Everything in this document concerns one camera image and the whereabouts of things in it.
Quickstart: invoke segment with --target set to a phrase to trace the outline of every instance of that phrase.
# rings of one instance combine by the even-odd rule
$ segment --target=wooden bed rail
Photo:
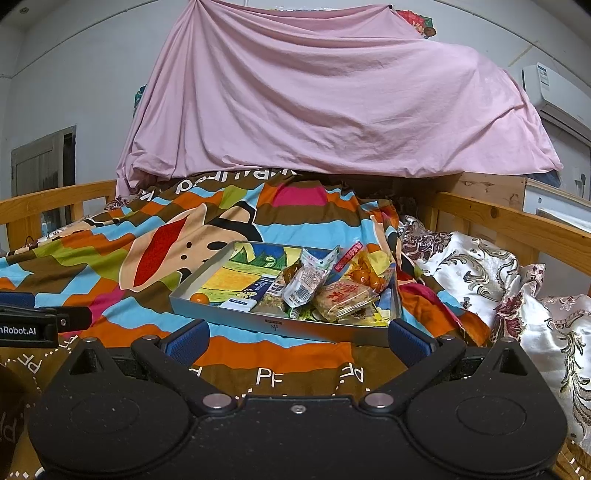
[[[514,253],[522,265],[537,261],[538,251],[591,275],[591,234],[510,207],[440,192],[426,200],[425,226],[435,231],[438,212],[454,215],[497,232],[497,246]],[[459,225],[467,233],[467,227]]]
[[[22,247],[29,237],[37,240],[42,235],[42,212],[69,206],[72,221],[79,220],[84,216],[83,202],[104,197],[108,203],[115,198],[115,183],[96,181],[0,200],[0,225],[7,226],[10,249]]]

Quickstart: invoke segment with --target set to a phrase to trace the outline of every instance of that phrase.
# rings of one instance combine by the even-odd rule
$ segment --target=metal screw
[[[210,393],[203,397],[203,405],[214,410],[227,407],[232,399],[225,393]]]
[[[394,399],[387,393],[374,392],[365,397],[365,403],[373,408],[386,408],[394,403]]]
[[[306,407],[303,405],[292,405],[290,410],[296,415],[301,415],[306,411]]]

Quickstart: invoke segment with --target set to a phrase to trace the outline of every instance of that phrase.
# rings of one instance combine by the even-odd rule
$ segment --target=orange fruit
[[[204,305],[209,305],[209,297],[201,292],[197,292],[191,295],[191,301],[194,301],[195,303],[203,303]]]

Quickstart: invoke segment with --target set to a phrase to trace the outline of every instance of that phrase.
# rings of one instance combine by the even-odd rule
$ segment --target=colorful blanket
[[[92,326],[52,350],[0,349],[0,476],[34,476],[40,463],[26,434],[30,408],[85,336],[107,347],[166,336],[190,321],[168,296],[231,241],[332,249],[359,238],[400,266],[405,320],[434,336],[451,332],[482,345],[490,328],[450,295],[436,296],[401,253],[398,214],[388,200],[360,200],[342,185],[301,180],[291,170],[213,172],[152,187],[0,260],[0,289],[32,292],[36,305],[89,306]],[[238,399],[248,394],[359,398],[405,370],[387,348],[323,343],[210,324],[192,370]],[[2,465],[12,465],[2,470]]]

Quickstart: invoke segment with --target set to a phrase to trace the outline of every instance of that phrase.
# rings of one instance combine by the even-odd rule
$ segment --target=food wrapper
[[[300,307],[288,309],[287,314],[292,320],[312,320],[314,322],[326,322],[325,318],[318,313],[316,308],[310,303]]]
[[[281,270],[281,276],[283,277],[284,285],[287,285],[291,281],[291,279],[296,275],[296,272],[300,269],[300,267],[301,261],[298,258],[292,266],[285,267],[283,270]]]
[[[271,284],[264,297],[256,304],[251,312],[289,318],[289,315],[284,310],[284,302],[281,297],[281,293],[285,289],[285,278],[283,276],[285,270],[286,268],[283,269],[281,274]]]
[[[378,294],[370,287],[341,278],[322,287],[312,303],[326,320],[334,323],[370,305],[377,298]]]
[[[341,278],[350,278],[379,294],[388,286],[395,270],[396,265],[391,264],[381,276],[378,275],[369,260],[367,247],[360,240],[355,239],[349,248],[339,254],[326,283],[331,284]]]
[[[338,251],[337,247],[320,260],[305,248],[302,249],[301,267],[281,294],[291,308],[300,307],[312,299],[335,265]]]
[[[375,303],[371,303],[361,310],[339,319],[339,324],[358,327],[387,327],[389,321],[384,318]]]
[[[379,300],[375,303],[379,314],[384,320],[390,320],[392,316],[392,288],[388,287],[380,294]]]

